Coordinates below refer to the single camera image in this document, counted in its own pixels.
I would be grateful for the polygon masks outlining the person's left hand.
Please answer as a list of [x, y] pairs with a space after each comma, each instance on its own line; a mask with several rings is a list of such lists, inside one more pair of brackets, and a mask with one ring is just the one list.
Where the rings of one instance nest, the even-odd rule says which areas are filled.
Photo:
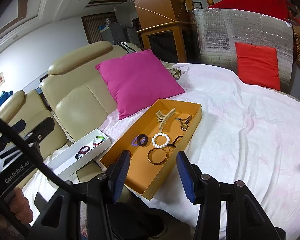
[[29, 224], [33, 221], [33, 212], [30, 208], [28, 199], [23, 195], [19, 187], [15, 187], [14, 197], [10, 201], [10, 211], [14, 213], [17, 220], [23, 224]]

